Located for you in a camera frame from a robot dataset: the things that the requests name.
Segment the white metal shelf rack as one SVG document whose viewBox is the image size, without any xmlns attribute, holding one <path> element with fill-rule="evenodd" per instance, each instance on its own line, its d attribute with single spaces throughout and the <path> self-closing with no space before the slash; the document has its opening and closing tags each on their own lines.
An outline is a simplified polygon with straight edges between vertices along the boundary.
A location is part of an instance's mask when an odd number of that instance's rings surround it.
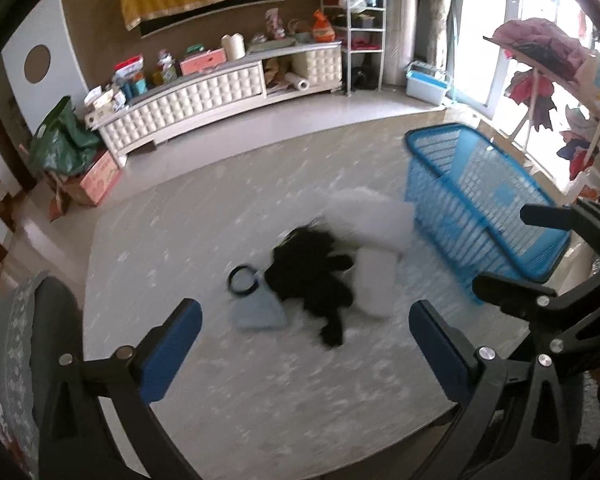
<svg viewBox="0 0 600 480">
<path fill-rule="evenodd" d="M 388 0 L 320 0 L 341 44 L 344 92 L 384 83 Z"/>
</svg>

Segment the pink drawer box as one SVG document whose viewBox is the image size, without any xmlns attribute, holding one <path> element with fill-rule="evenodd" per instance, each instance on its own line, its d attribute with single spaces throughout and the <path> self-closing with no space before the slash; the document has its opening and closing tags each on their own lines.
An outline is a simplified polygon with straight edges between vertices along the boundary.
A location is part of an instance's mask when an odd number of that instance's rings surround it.
<svg viewBox="0 0 600 480">
<path fill-rule="evenodd" d="M 205 70 L 213 70 L 226 61 L 226 53 L 223 48 L 207 50 L 187 55 L 181 60 L 180 69 L 183 76 L 188 76 L 202 73 Z"/>
</svg>

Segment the white foam pad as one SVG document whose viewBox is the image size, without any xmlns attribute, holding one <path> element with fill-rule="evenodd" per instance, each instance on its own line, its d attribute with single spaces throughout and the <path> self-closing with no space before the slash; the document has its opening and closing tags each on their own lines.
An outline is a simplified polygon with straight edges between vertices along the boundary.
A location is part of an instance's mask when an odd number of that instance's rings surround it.
<svg viewBox="0 0 600 480">
<path fill-rule="evenodd" d="M 324 223 L 338 240 L 404 255 L 411 246 L 416 206 L 370 188 L 345 188 L 326 200 Z"/>
</svg>

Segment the pink clothes pile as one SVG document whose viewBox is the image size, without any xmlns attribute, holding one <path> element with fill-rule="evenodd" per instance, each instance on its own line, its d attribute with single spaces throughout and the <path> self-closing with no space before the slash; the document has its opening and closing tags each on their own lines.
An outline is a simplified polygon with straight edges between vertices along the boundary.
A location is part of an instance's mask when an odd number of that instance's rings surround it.
<svg viewBox="0 0 600 480">
<path fill-rule="evenodd" d="M 562 79 L 573 81 L 592 55 L 579 40 L 568 36 L 545 18 L 510 20 L 494 30 L 492 38 L 541 63 Z"/>
</svg>

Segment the white tufted TV cabinet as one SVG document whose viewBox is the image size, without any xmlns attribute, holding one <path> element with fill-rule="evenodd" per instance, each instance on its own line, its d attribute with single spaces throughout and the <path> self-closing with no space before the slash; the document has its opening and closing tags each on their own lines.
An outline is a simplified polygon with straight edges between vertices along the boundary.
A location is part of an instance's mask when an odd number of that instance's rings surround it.
<svg viewBox="0 0 600 480">
<path fill-rule="evenodd" d="M 284 79 L 293 72 L 310 82 L 294 90 Z M 248 54 L 214 70 L 180 78 L 151 90 L 102 119 L 97 131 L 122 168 L 132 152 L 161 144 L 214 122 L 302 96 L 334 92 L 342 85 L 341 44 L 298 44 Z"/>
</svg>

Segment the green plastic bag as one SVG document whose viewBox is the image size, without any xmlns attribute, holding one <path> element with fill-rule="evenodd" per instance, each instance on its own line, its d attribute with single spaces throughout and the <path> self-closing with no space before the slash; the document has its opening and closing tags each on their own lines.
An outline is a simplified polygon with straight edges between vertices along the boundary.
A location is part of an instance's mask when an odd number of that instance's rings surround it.
<svg viewBox="0 0 600 480">
<path fill-rule="evenodd" d="M 74 177 L 91 167 L 104 148 L 97 132 L 88 130 L 63 96 L 33 133 L 29 159 L 36 169 Z"/>
</svg>

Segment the patterned curtain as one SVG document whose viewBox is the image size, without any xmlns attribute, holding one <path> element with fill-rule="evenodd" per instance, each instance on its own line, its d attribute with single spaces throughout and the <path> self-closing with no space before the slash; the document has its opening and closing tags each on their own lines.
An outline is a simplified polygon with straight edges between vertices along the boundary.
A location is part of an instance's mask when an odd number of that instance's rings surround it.
<svg viewBox="0 0 600 480">
<path fill-rule="evenodd" d="M 427 61 L 438 70 L 453 73 L 455 45 L 460 30 L 463 0 L 428 0 L 430 25 Z"/>
</svg>

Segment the wooden drying rack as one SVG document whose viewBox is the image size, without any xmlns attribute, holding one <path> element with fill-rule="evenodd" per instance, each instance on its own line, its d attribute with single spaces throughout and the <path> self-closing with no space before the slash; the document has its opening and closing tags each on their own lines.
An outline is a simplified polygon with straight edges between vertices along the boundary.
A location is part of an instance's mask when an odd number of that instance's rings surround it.
<svg viewBox="0 0 600 480">
<path fill-rule="evenodd" d="M 532 176 L 548 185 L 556 198 L 577 185 L 569 179 L 570 161 L 557 155 L 569 141 L 588 141 L 588 148 L 585 151 L 577 148 L 574 157 L 580 160 L 582 168 L 591 165 L 592 174 L 600 175 L 600 110 L 597 108 L 600 102 L 585 94 L 575 82 L 559 77 L 515 47 L 494 38 L 489 41 L 501 49 L 506 61 L 517 70 L 531 70 L 532 88 L 528 99 L 516 104 L 505 98 L 504 112 L 496 114 L 496 125 L 506 150 L 520 159 Z M 552 126 L 549 129 L 531 121 L 539 109 L 539 88 L 544 79 L 554 84 L 550 99 L 557 106 L 550 111 Z"/>
</svg>

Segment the light blue storage bin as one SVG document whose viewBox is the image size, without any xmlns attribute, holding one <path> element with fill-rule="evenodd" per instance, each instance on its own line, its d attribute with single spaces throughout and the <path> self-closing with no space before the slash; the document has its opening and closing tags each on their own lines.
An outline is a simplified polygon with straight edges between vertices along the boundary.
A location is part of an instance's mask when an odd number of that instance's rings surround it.
<svg viewBox="0 0 600 480">
<path fill-rule="evenodd" d="M 453 89 L 453 78 L 441 68 L 422 61 L 412 61 L 405 69 L 405 94 L 439 106 Z"/>
</svg>

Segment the orange bag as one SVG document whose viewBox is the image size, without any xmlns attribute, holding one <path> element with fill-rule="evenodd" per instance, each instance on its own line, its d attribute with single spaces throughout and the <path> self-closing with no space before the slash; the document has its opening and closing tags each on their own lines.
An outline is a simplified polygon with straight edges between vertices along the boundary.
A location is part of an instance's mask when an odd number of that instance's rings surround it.
<svg viewBox="0 0 600 480">
<path fill-rule="evenodd" d="M 336 39 L 336 32 L 332 28 L 327 16 L 317 9 L 313 14 L 315 21 L 312 27 L 312 36 L 315 42 L 319 44 L 327 44 Z"/>
</svg>

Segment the red cardboard box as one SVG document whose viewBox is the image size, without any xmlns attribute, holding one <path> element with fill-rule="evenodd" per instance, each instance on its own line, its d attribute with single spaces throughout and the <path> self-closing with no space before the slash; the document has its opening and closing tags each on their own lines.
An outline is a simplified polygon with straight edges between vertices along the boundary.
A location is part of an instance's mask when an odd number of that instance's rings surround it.
<svg viewBox="0 0 600 480">
<path fill-rule="evenodd" d="M 102 152 L 85 174 L 65 180 L 62 190 L 81 206 L 97 207 L 121 176 L 121 169 L 109 152 Z"/>
</svg>

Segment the white sponge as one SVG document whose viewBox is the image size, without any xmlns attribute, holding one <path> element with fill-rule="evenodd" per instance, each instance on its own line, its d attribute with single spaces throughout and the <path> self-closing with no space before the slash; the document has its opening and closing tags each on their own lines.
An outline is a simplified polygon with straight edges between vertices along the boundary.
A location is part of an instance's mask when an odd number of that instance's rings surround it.
<svg viewBox="0 0 600 480">
<path fill-rule="evenodd" d="M 398 255 L 388 250 L 360 248 L 355 255 L 352 289 L 355 305 L 373 318 L 388 318 L 396 301 Z"/>
</svg>

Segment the blue plastic basket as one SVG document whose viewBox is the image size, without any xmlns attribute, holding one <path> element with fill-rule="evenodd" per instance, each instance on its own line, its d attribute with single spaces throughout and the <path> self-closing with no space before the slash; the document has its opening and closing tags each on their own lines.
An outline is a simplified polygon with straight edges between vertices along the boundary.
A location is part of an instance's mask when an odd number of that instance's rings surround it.
<svg viewBox="0 0 600 480">
<path fill-rule="evenodd" d="M 555 205 L 521 164 L 459 122 L 412 129 L 403 142 L 410 158 L 405 200 L 466 292 L 481 272 L 547 282 L 570 235 L 521 220 L 523 206 Z"/>
</svg>

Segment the black wall TV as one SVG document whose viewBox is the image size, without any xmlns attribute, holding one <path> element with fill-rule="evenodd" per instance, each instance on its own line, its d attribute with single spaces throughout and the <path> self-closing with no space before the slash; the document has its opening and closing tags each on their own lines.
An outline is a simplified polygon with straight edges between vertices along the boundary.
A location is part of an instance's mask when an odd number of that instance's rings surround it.
<svg viewBox="0 0 600 480">
<path fill-rule="evenodd" d="M 177 14 L 162 16 L 161 18 L 152 18 L 151 20 L 140 23 L 140 36 L 146 37 L 156 32 L 161 32 L 182 23 L 185 23 L 195 18 L 203 18 L 204 16 L 215 13 L 244 8 L 245 6 L 256 6 L 257 4 L 279 2 L 283 0 L 223 0 L 217 3 L 207 4 L 199 9 L 178 12 Z"/>
</svg>

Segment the white jug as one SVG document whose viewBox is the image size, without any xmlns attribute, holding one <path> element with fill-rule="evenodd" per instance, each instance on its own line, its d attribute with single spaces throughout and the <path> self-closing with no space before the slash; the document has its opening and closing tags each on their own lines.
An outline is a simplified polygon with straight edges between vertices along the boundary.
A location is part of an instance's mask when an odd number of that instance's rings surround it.
<svg viewBox="0 0 600 480">
<path fill-rule="evenodd" d="M 221 46 L 227 61 L 237 61 L 246 56 L 244 36 L 239 32 L 235 32 L 233 35 L 224 35 L 221 38 Z"/>
</svg>

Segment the standing air conditioner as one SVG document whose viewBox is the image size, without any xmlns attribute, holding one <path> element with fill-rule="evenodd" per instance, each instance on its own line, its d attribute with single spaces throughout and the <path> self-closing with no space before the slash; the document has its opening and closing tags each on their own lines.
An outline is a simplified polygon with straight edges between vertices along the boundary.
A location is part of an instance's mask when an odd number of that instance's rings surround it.
<svg viewBox="0 0 600 480">
<path fill-rule="evenodd" d="M 384 81 L 403 86 L 405 70 L 414 58 L 418 0 L 387 0 Z"/>
</svg>

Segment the paper roll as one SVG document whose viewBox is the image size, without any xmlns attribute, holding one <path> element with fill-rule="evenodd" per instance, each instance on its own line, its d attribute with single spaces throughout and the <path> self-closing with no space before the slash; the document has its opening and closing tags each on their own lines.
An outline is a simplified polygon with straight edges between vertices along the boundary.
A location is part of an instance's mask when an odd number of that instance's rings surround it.
<svg viewBox="0 0 600 480">
<path fill-rule="evenodd" d="M 294 90 L 306 91 L 310 88 L 310 82 L 293 72 L 287 72 L 284 79 L 291 85 Z"/>
</svg>

